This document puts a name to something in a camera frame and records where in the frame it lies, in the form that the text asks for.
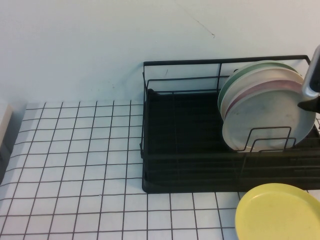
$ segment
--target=white wall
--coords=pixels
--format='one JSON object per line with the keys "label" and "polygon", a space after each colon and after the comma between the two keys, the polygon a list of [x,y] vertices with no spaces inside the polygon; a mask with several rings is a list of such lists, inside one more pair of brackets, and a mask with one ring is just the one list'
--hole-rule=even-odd
{"label": "white wall", "polygon": [[315,0],[1,0],[0,97],[140,99],[143,61],[311,57],[319,9]]}

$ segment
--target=white tile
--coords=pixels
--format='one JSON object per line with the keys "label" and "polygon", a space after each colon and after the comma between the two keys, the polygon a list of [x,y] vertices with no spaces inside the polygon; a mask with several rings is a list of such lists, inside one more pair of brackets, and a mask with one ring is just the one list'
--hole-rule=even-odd
{"label": "white tile", "polygon": [[147,240],[147,231],[125,231],[123,240]]}
{"label": "white tile", "polygon": [[142,164],[140,150],[128,151],[128,164]]}
{"label": "white tile", "polygon": [[[81,222],[82,220],[83,220],[82,216],[79,215],[76,221],[76,224],[78,225],[78,221]],[[97,233],[96,232],[75,233],[73,240],[97,240]]]}
{"label": "white tile", "polygon": [[123,213],[102,213],[99,231],[121,231],[123,224]]}
{"label": "white tile", "polygon": [[61,108],[62,102],[46,102],[44,108],[52,109],[52,108]]}
{"label": "white tile", "polygon": [[219,228],[218,210],[196,210],[196,224],[198,228]]}
{"label": "white tile", "polygon": [[16,155],[27,154],[30,149],[31,143],[25,142],[14,145],[11,156],[14,157]]}
{"label": "white tile", "polygon": [[19,132],[37,129],[39,120],[22,121]]}
{"label": "white tile", "polygon": [[217,192],[216,198],[220,209],[236,208],[239,203],[237,192]]}
{"label": "white tile", "polygon": [[148,240],[172,240],[170,230],[148,231]]}
{"label": "white tile", "polygon": [[60,197],[79,196],[81,190],[81,181],[64,181],[61,183],[59,192]]}
{"label": "white tile", "polygon": [[107,152],[89,152],[87,165],[98,165],[98,164],[106,164],[107,161]]}
{"label": "white tile", "polygon": [[100,166],[87,166],[85,169],[85,180],[93,180],[93,179],[105,179],[105,170],[106,167],[104,165]]}
{"label": "white tile", "polygon": [[57,153],[57,154],[48,154],[46,160],[46,167],[61,167],[66,163],[67,154],[66,153]]}
{"label": "white tile", "polygon": [[56,203],[56,214],[75,214],[77,212],[79,197],[59,197]]}
{"label": "white tile", "polygon": [[52,233],[73,232],[76,215],[55,215],[51,227]]}
{"label": "white tile", "polygon": [[56,129],[73,129],[75,126],[75,118],[60,118]]}
{"label": "white tile", "polygon": [[53,140],[71,140],[72,129],[57,129],[54,131]]}
{"label": "white tile", "polygon": [[43,169],[42,168],[24,168],[20,177],[20,183],[23,182],[39,182]]}
{"label": "white tile", "polygon": [[97,107],[95,111],[96,117],[110,117],[112,116],[112,106]]}
{"label": "white tile", "polygon": [[47,154],[49,151],[50,143],[50,141],[33,142],[29,154]]}
{"label": "white tile", "polygon": [[108,154],[107,164],[126,164],[127,152],[126,151],[110,151]]}
{"label": "white tile", "polygon": [[120,126],[120,127],[112,127],[110,137],[115,138],[127,138],[129,136],[129,127]]}
{"label": "white tile", "polygon": [[72,233],[50,234],[49,240],[72,240]]}
{"label": "white tile", "polygon": [[31,142],[34,139],[35,132],[36,131],[34,130],[19,132],[18,136],[16,137],[15,144]]}
{"label": "white tile", "polygon": [[42,119],[57,119],[59,117],[60,108],[43,109]]}
{"label": "white tile", "polygon": [[193,194],[195,209],[216,209],[217,201],[214,192],[196,192]]}
{"label": "white tile", "polygon": [[130,138],[141,138],[142,126],[131,126],[130,127]]}
{"label": "white tile", "polygon": [[126,151],[128,149],[127,138],[110,139],[109,151]]}
{"label": "white tile", "polygon": [[197,232],[196,230],[173,230],[173,240],[197,240]]}
{"label": "white tile", "polygon": [[51,143],[49,153],[58,154],[58,153],[67,153],[69,149],[70,141],[53,141]]}
{"label": "white tile", "polygon": [[129,138],[129,150],[139,150],[140,149],[141,138]]}
{"label": "white tile", "polygon": [[56,197],[59,191],[59,182],[41,182],[37,193],[38,198]]}
{"label": "white tile", "polygon": [[90,152],[107,151],[108,143],[109,143],[109,139],[91,140],[89,151]]}
{"label": "white tile", "polygon": [[147,210],[147,195],[127,195],[125,197],[125,211],[146,211]]}
{"label": "white tile", "polygon": [[99,213],[101,208],[101,196],[80,197],[79,213]]}
{"label": "white tile", "polygon": [[102,212],[121,212],[124,210],[125,195],[105,195],[102,200]]}
{"label": "white tile", "polygon": [[39,234],[49,232],[52,216],[31,216],[27,234]]}
{"label": "white tile", "polygon": [[97,101],[81,101],[80,107],[94,107],[97,105]]}
{"label": "white tile", "polygon": [[37,198],[34,201],[32,214],[53,214],[56,205],[56,200],[56,198]]}
{"label": "white tile", "polygon": [[148,213],[148,229],[171,229],[170,211],[150,211]]}
{"label": "white tile", "polygon": [[145,230],[147,229],[146,212],[125,212],[124,230]]}
{"label": "white tile", "polygon": [[131,116],[130,126],[142,126],[143,116]]}
{"label": "white tile", "polygon": [[29,215],[31,213],[32,205],[34,204],[33,199],[13,199],[12,204],[10,207],[9,215]]}
{"label": "white tile", "polygon": [[77,118],[75,122],[75,128],[92,128],[92,123],[94,121],[93,117],[84,117],[84,118]]}
{"label": "white tile", "polygon": [[[22,169],[14,169],[11,171],[7,171],[3,177],[2,183],[1,184],[9,184],[9,183],[15,183],[18,182],[20,175],[21,175]],[[28,179],[27,174],[23,174],[24,179]]]}
{"label": "white tile", "polygon": [[19,183],[16,191],[15,198],[33,198],[36,195],[38,183]]}
{"label": "white tile", "polygon": [[86,165],[86,160],[86,152],[69,153],[66,160],[66,166],[84,166]]}
{"label": "white tile", "polygon": [[198,229],[199,240],[223,240],[221,229]]}
{"label": "white tile", "polygon": [[148,195],[148,210],[169,210],[170,196],[167,193],[149,194]]}
{"label": "white tile", "polygon": [[193,210],[172,211],[172,227],[174,229],[193,229],[196,227]]}
{"label": "white tile", "polygon": [[60,118],[75,118],[77,116],[78,108],[62,108]]}
{"label": "white tile", "polygon": [[128,179],[142,178],[142,164],[128,164],[126,177]]}
{"label": "white tile", "polygon": [[39,119],[41,117],[41,113],[42,109],[25,110],[22,120]]}
{"label": "white tile", "polygon": [[84,181],[82,186],[82,196],[101,195],[104,187],[103,180]]}
{"label": "white tile", "polygon": [[129,116],[130,106],[114,106],[113,116]]}
{"label": "white tile", "polygon": [[111,126],[111,117],[96,117],[94,119],[94,128],[106,128]]}
{"label": "white tile", "polygon": [[125,194],[125,179],[109,179],[104,183],[104,194]]}
{"label": "white tile", "polygon": [[27,157],[27,155],[19,155],[19,156],[11,157],[9,160],[8,166],[6,167],[6,170],[9,171],[9,170],[15,169],[15,168],[22,168],[25,164],[26,157]]}
{"label": "white tile", "polygon": [[99,127],[92,129],[91,139],[108,139],[110,136],[110,127]]}
{"label": "white tile", "polygon": [[33,141],[51,141],[55,130],[37,130]]}
{"label": "white tile", "polygon": [[0,215],[7,215],[8,214],[8,210],[9,210],[9,208],[10,208],[10,211],[12,211],[11,209],[14,207],[15,209],[17,209],[15,206],[14,206],[14,201],[19,201],[19,202],[17,202],[18,204],[20,203],[22,203],[20,200],[22,200],[22,199],[13,199],[13,200],[11,200],[11,199],[4,199],[4,200],[2,200],[2,201],[0,201]]}
{"label": "white tile", "polygon": [[128,127],[129,117],[128,116],[114,116],[112,118],[112,127]]}
{"label": "white tile", "polygon": [[78,101],[64,101],[62,104],[63,108],[75,108],[80,105],[80,102]]}
{"label": "white tile", "polygon": [[131,106],[131,115],[142,115],[144,114],[143,105],[132,105]]}
{"label": "white tile", "polygon": [[95,107],[80,107],[78,111],[78,118],[81,117],[94,117]]}
{"label": "white tile", "polygon": [[219,210],[219,213],[221,218],[221,225],[223,228],[235,226],[235,209],[221,209]]}
{"label": "white tile", "polygon": [[238,240],[237,233],[234,228],[224,228],[222,231],[225,240]]}
{"label": "white tile", "polygon": [[127,179],[126,180],[126,194],[145,194],[142,190],[142,179]]}
{"label": "white tile", "polygon": [[6,218],[2,233],[24,234],[27,228],[28,219],[28,216],[8,216]]}
{"label": "white tile", "polygon": [[57,119],[40,119],[37,129],[55,129]]}
{"label": "white tile", "polygon": [[106,167],[106,179],[123,179],[126,178],[127,165],[108,165]]}
{"label": "white tile", "polygon": [[73,131],[72,140],[90,139],[92,128],[79,128]]}
{"label": "white tile", "polygon": [[98,240],[122,240],[122,232],[99,232]]}
{"label": "white tile", "polygon": [[63,167],[46,167],[41,182],[61,181],[63,171]]}
{"label": "white tile", "polygon": [[84,166],[69,166],[66,167],[63,174],[63,180],[82,180],[84,177]]}
{"label": "white tile", "polygon": [[191,193],[171,194],[172,209],[194,209],[194,202]]}
{"label": "white tile", "polygon": [[89,140],[73,140],[70,145],[70,153],[87,152],[89,148]]}

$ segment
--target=black drip tray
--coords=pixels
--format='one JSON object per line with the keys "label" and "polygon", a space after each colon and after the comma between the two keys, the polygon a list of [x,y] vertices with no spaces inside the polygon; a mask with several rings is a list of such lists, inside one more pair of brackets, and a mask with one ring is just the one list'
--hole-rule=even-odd
{"label": "black drip tray", "polygon": [[265,183],[320,188],[320,138],[315,127],[295,148],[234,152],[222,137],[216,92],[159,94],[149,89],[147,93],[145,192],[241,192]]}

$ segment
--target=plate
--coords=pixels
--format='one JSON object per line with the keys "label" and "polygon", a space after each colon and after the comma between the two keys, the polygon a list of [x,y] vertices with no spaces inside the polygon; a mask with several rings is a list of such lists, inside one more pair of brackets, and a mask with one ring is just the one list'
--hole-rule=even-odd
{"label": "plate", "polygon": [[234,83],[235,80],[237,80],[241,76],[243,76],[253,70],[256,70],[259,68],[265,68],[265,67],[276,67],[276,66],[283,67],[283,68],[297,72],[291,66],[288,66],[282,62],[272,61],[272,60],[256,61],[256,62],[247,64],[244,67],[239,68],[236,72],[234,72],[231,76],[229,76],[228,79],[225,81],[225,84],[221,88],[219,96],[218,96],[218,109],[219,109],[219,111],[220,111],[222,99],[224,98],[226,91],[231,86],[231,84]]}
{"label": "plate", "polygon": [[235,229],[239,240],[319,240],[320,202],[291,185],[260,185],[240,200]]}
{"label": "plate", "polygon": [[[290,137],[299,143],[312,129],[316,113],[297,107],[303,96],[292,89],[264,89],[249,94],[239,100],[229,110],[222,127],[222,136],[227,145],[244,152],[262,150],[283,150],[292,147],[293,139],[286,138],[291,127]],[[252,128],[247,146],[246,142]]]}
{"label": "plate", "polygon": [[222,119],[225,119],[226,110],[233,97],[245,91],[246,87],[253,87],[255,84],[270,81],[272,79],[292,80],[302,84],[304,79],[297,72],[283,67],[264,67],[253,70],[236,79],[224,94],[220,105]]}

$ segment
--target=dish rack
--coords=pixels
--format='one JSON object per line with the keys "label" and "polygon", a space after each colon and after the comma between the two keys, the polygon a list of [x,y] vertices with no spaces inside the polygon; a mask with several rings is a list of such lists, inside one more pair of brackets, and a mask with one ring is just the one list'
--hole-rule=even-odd
{"label": "dish rack", "polygon": [[[222,66],[262,60],[294,60],[310,64],[306,55],[143,63],[144,106],[140,151],[143,158],[142,188],[145,192],[246,192],[266,183],[320,189],[320,136],[316,126],[297,144],[295,138],[290,137],[289,126],[263,127],[288,130],[288,135],[282,139],[294,144],[290,148],[284,146],[281,151],[235,152],[224,142],[223,120],[217,106],[220,82],[228,77],[221,75]],[[217,74],[146,79],[149,67],[191,65],[217,66]],[[172,81],[179,83],[178,86],[185,86],[190,80],[208,80],[214,86],[187,90],[156,90],[150,87],[154,83],[169,85]],[[253,128],[250,134],[258,129]],[[263,140],[271,139],[260,138],[254,142]]]}

